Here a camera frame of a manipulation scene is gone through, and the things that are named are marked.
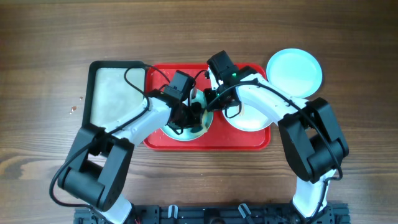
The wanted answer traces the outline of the light blue plate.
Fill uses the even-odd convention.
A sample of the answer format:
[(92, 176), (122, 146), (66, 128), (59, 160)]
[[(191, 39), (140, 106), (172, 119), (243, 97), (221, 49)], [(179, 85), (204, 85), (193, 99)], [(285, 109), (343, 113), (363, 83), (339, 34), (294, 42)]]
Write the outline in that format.
[[(197, 89), (196, 97), (190, 100), (191, 104), (200, 103), (204, 108), (206, 106), (205, 95), (201, 90)], [(161, 128), (162, 132), (177, 141), (192, 141), (204, 135), (210, 128), (213, 122), (213, 112), (205, 112), (202, 117), (201, 124), (193, 128), (184, 128), (182, 134), (176, 134), (169, 126)]]
[(318, 60), (301, 49), (283, 49), (268, 61), (266, 75), (269, 83), (299, 98), (319, 90), (323, 72)]

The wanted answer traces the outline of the white plate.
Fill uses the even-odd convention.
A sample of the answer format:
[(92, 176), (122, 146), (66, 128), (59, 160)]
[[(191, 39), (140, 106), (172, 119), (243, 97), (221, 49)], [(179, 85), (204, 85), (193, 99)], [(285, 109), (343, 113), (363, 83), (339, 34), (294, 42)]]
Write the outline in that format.
[(268, 117), (246, 104), (241, 104), (241, 110), (239, 105), (226, 108), (222, 115), (232, 127), (246, 132), (260, 131), (272, 124)]

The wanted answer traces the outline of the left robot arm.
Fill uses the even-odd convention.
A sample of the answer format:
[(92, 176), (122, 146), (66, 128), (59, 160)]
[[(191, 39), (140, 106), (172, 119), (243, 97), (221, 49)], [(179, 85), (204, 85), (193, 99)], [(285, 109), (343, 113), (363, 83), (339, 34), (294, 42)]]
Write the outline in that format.
[(133, 205), (121, 191), (134, 147), (164, 126), (176, 135), (201, 125), (201, 104), (193, 103), (196, 79), (180, 70), (161, 90), (144, 95), (143, 106), (125, 115), (120, 123), (82, 127), (59, 170), (49, 194), (57, 185), (83, 200), (79, 206), (106, 223), (126, 223)]

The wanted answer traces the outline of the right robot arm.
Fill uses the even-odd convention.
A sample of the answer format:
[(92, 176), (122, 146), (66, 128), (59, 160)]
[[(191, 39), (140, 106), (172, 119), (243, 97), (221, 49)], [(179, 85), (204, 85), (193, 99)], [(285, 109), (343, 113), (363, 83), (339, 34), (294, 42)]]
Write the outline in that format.
[(308, 101), (271, 85), (250, 66), (238, 68), (224, 51), (208, 61), (211, 96), (206, 110), (249, 105), (279, 127), (285, 158), (297, 176), (292, 204), (302, 220), (314, 222), (326, 207), (330, 181), (343, 177), (349, 147), (330, 104)]

